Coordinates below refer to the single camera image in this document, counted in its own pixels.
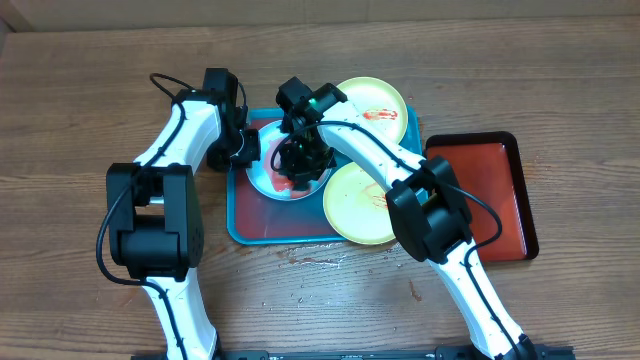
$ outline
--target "white plate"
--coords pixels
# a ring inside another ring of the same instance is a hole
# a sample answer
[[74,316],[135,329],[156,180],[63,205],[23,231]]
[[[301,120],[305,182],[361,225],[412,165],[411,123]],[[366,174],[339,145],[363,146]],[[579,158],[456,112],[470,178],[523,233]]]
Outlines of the white plate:
[[384,190],[356,163],[329,179],[323,206],[329,224],[348,240],[375,245],[395,239]]
[[386,82],[357,77],[338,85],[371,125],[399,144],[407,132],[409,113],[400,93]]

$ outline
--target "table stain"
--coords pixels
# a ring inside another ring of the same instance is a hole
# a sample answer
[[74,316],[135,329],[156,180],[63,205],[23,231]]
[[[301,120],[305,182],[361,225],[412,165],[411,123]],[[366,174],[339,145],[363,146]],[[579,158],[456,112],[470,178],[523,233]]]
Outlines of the table stain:
[[380,185],[378,185],[378,183],[374,182],[373,184],[368,185],[364,188],[362,193],[369,197],[373,206],[380,209],[388,209],[387,199],[384,195],[384,191],[382,190]]
[[321,265],[338,265],[338,262],[331,259],[326,260],[317,260],[314,258],[304,258],[302,260],[298,260],[294,257],[289,258],[289,264],[321,264]]
[[276,252],[276,256],[279,259],[286,259],[289,257],[289,255],[291,255],[292,252],[295,252],[298,248],[287,248],[284,250],[280,250]]
[[413,298],[416,299],[417,302],[422,301],[422,296],[418,294],[416,288],[413,286],[413,281],[411,280],[409,280],[409,289],[411,289],[411,296],[413,296]]
[[247,256],[249,254],[252,254],[253,250],[251,250],[251,248],[249,248],[248,246],[237,246],[235,252],[237,254],[240,254],[241,256]]

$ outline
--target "wooden table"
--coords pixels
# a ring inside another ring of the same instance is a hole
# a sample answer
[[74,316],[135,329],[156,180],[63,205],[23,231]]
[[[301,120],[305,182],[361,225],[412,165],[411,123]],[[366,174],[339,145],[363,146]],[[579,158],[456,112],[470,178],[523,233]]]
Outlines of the wooden table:
[[[100,275],[95,235],[107,168],[168,118],[148,74],[199,85],[206,67],[230,68],[251,107],[275,106],[292,75],[368,75],[417,110],[423,139],[512,132],[541,251],[488,266],[505,306],[534,342],[580,359],[640,353],[638,17],[11,34],[0,67],[2,359],[165,348],[144,292]],[[227,233],[225,176],[203,169],[197,187],[200,285],[227,349],[469,342],[441,281],[399,246],[244,248]]]

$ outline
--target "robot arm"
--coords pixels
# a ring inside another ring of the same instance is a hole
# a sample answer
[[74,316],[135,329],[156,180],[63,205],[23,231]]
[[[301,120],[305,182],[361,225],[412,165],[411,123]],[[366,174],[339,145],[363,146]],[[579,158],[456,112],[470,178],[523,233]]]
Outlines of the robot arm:
[[[324,117],[320,122],[334,120],[353,123],[369,131],[398,158],[416,170],[421,168],[420,162],[425,160],[422,156],[407,151],[389,141],[365,121],[350,101],[336,103],[324,112]],[[354,131],[345,126],[319,126],[318,132],[328,146],[352,159],[371,175],[384,189],[385,193],[393,188],[393,183],[396,180],[406,180],[411,175],[408,170],[398,167],[395,161],[389,158],[389,155],[384,153],[377,144],[360,131]],[[465,254],[473,246],[475,246],[473,239],[469,243],[460,242],[446,255],[446,262],[437,263],[429,259],[427,261],[440,275],[458,309],[460,309],[469,328],[474,346],[484,355],[493,359],[499,354],[507,354],[511,350],[511,344],[501,334],[496,322],[491,319],[491,314],[480,299],[480,295],[474,288],[463,265]],[[517,341],[524,333],[502,306],[478,259],[477,252],[474,251],[471,254],[469,261],[472,264],[471,271],[478,281],[482,293],[504,324],[509,333],[508,335],[514,341]]]
[[[325,150],[323,145],[351,158],[385,190],[396,238],[416,260],[428,260],[436,270],[460,309],[476,349],[489,359],[529,359],[531,356],[535,359],[533,345],[500,302],[476,251],[470,254],[469,264],[480,292],[467,272],[465,255],[475,246],[468,227],[470,211],[462,195],[437,184],[434,186],[433,181],[436,178],[459,187],[448,163],[443,159],[427,161],[387,140],[365,121],[344,94],[328,85],[311,93],[293,78],[280,88],[276,101],[286,114],[283,129],[304,132],[304,141],[294,137],[283,147],[286,156],[281,156],[280,173],[293,181],[306,180],[294,173],[299,161],[293,161],[305,157],[295,151],[320,154]],[[296,103],[294,99],[300,98],[303,100]],[[329,125],[335,121],[347,124]],[[369,132],[392,154],[383,151],[380,144],[363,131],[348,125]],[[313,141],[316,134],[324,144]],[[406,168],[399,166],[392,156],[404,162]],[[434,195],[427,201],[419,201],[417,192],[425,190],[434,191]],[[486,298],[507,334],[501,332],[481,296]],[[518,350],[513,349],[510,340]]]
[[[121,189],[132,188],[109,225],[111,256],[127,267],[132,279],[164,290],[169,306],[156,289],[143,286],[160,318],[169,360],[183,359],[180,343],[188,360],[212,359],[217,347],[195,269],[202,257],[204,226],[193,175],[205,154],[217,171],[246,167],[259,158],[257,131],[246,129],[246,105],[235,107],[237,87],[226,69],[207,69],[203,90],[178,94],[185,113],[172,104],[169,121],[153,145],[134,163],[113,164],[107,172],[109,208]],[[163,156],[149,164],[177,126],[180,131]],[[135,207],[149,204],[163,204],[164,216],[136,214]]]

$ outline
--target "dirty plate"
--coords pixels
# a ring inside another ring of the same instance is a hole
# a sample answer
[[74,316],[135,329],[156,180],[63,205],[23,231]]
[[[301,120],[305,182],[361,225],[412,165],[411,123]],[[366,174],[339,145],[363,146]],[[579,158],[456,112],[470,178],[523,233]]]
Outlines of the dirty plate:
[[356,109],[371,125],[399,144],[407,131],[409,114],[400,93],[386,82],[371,78],[357,77],[338,85]]
[[395,239],[384,190],[355,163],[329,179],[323,206],[329,224],[348,240],[376,245]]
[[[287,134],[280,132],[282,120],[274,121],[258,131],[260,136],[260,161],[247,168],[251,185],[264,196],[275,200],[292,201],[305,198],[318,191],[329,179],[331,169],[325,170],[318,181],[311,181],[306,191],[293,191],[293,183],[271,169],[271,155]],[[276,155],[275,166],[280,166],[280,155]]]

